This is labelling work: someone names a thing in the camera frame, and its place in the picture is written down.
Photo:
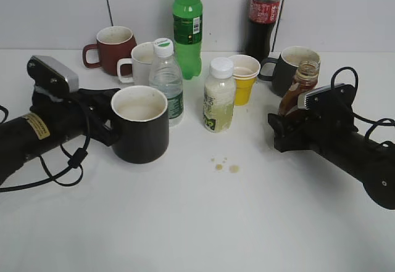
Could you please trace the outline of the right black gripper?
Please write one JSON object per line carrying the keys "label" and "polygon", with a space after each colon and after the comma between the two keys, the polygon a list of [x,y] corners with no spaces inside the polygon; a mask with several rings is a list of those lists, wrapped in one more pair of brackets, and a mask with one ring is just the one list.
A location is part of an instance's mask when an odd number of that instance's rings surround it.
{"label": "right black gripper", "polygon": [[336,102],[318,111],[299,110],[288,116],[268,114],[274,131],[275,149],[280,152],[307,150],[349,133],[358,132],[352,115],[356,88],[345,84],[335,94]]}

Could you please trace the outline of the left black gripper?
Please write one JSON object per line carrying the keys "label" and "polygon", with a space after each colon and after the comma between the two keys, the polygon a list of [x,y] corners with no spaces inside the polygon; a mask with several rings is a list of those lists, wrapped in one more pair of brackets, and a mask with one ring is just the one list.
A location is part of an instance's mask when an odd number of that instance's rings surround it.
{"label": "left black gripper", "polygon": [[115,113],[111,100],[120,88],[79,89],[65,97],[56,97],[43,88],[35,88],[30,111],[37,114],[49,129],[46,142],[57,147],[80,135],[89,136],[106,146],[119,140],[112,127]]}

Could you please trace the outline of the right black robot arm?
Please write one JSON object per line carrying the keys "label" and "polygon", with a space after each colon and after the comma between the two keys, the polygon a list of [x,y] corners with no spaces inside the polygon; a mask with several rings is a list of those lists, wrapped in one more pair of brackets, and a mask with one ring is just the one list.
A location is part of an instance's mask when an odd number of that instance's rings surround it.
{"label": "right black robot arm", "polygon": [[360,181],[368,196],[394,209],[394,144],[359,134],[350,113],[356,89],[338,83],[299,95],[296,116],[268,115],[280,152],[312,150]]}

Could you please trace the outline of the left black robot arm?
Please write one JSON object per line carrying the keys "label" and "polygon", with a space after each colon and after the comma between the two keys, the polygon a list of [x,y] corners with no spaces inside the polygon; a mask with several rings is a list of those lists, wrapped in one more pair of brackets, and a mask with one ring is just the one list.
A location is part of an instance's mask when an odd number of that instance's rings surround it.
{"label": "left black robot arm", "polygon": [[79,89],[62,99],[54,99],[37,91],[33,93],[30,112],[8,122],[1,123],[1,181],[5,182],[23,165],[80,135],[85,135],[82,147],[70,154],[67,167],[56,175],[30,184],[1,188],[1,192],[29,189],[42,184],[57,182],[71,169],[81,168],[88,155],[92,139],[113,145],[118,134],[106,123],[115,118],[111,99],[118,90]]}

